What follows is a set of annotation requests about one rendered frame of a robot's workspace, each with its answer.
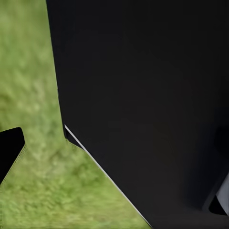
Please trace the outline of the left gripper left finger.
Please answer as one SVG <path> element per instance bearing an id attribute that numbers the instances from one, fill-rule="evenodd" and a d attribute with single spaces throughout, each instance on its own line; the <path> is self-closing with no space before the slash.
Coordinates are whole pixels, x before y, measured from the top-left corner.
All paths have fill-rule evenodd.
<path id="1" fill-rule="evenodd" d="M 20 127 L 0 132 L 0 184 L 25 145 Z"/>

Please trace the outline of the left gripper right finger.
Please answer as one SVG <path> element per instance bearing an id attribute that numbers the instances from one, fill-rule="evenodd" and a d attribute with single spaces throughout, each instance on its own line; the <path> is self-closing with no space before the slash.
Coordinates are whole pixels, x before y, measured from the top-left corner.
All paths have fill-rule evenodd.
<path id="1" fill-rule="evenodd" d="M 224 127 L 218 127 L 215 138 L 214 145 L 218 151 L 222 154 L 224 159 L 229 165 L 229 129 Z"/>

